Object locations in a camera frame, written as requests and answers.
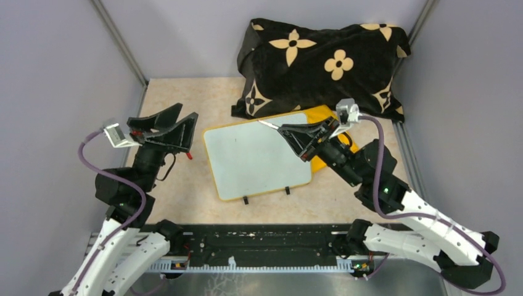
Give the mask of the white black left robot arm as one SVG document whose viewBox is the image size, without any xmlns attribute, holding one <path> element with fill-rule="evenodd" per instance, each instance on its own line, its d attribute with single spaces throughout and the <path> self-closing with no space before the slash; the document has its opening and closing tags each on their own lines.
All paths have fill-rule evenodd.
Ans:
<svg viewBox="0 0 523 296">
<path fill-rule="evenodd" d="M 147 117 L 131 117 L 126 122 L 128 132 L 108 121 L 80 144 L 78 157 L 96 173 L 95 196 L 108 210 L 94 245 L 58 295 L 124 295 L 161 257 L 189 253 L 183 228 L 162 220 L 129 256 L 123 256 L 152 212 L 155 199 L 150 193 L 160 181 L 166 156 L 191 149 L 199 116 L 192 112 L 182 117 L 182 108 L 177 103 Z M 102 170 L 89 163 L 84 148 L 100 135 L 114 148 L 135 147 L 132 165 Z"/>
</svg>

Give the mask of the yellow framed whiteboard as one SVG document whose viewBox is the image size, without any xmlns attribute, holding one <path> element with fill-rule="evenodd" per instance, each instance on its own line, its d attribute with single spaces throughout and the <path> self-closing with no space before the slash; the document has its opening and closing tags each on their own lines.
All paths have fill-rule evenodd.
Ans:
<svg viewBox="0 0 523 296">
<path fill-rule="evenodd" d="M 304 112 L 262 120 L 278 126 L 308 121 Z M 313 179 L 310 163 L 300 160 L 275 129 L 258 120 L 206 129 L 203 141 L 222 201 L 303 186 Z"/>
</svg>

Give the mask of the red capped white marker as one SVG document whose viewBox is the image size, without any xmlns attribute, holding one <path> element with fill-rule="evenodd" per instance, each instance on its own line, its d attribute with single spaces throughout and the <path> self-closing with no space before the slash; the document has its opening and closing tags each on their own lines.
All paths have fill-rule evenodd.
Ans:
<svg viewBox="0 0 523 296">
<path fill-rule="evenodd" d="M 265 125 L 265 126 L 270 127 L 271 129 L 274 129 L 274 130 L 280 129 L 280 127 L 278 125 L 275 125 L 273 123 L 270 123 L 270 122 L 267 122 L 267 121 L 264 121 L 264 120 L 258 120 L 258 122 L 263 124 L 263 125 Z"/>
</svg>

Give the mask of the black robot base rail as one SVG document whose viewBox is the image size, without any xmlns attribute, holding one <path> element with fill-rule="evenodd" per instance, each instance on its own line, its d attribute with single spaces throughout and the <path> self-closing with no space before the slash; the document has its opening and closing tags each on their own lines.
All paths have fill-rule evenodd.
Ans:
<svg viewBox="0 0 523 296">
<path fill-rule="evenodd" d="M 449 275 L 454 263 L 427 238 L 397 224 L 174 224 L 162 221 L 118 235 L 104 257 L 111 283 L 147 272 L 349 273 L 376 270 L 373 256 L 391 254 Z"/>
</svg>

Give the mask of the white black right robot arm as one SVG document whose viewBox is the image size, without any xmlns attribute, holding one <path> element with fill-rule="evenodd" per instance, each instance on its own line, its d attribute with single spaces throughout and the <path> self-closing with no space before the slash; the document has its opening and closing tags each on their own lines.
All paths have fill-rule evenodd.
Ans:
<svg viewBox="0 0 523 296">
<path fill-rule="evenodd" d="M 393 173 L 396 159 L 384 144 L 384 132 L 353 152 L 336 136 L 334 118 L 308 125 L 282 125 L 277 132 L 304 162 L 320 158 L 347 184 L 355 197 L 381 218 L 405 225 L 408 232 L 393 231 L 370 221 L 355 220 L 343 241 L 332 246 L 338 256 L 384 252 L 407 258 L 439 273 L 447 282 L 471 294 L 502 274 L 493 258 L 499 237 L 457 223 L 427 203 Z"/>
</svg>

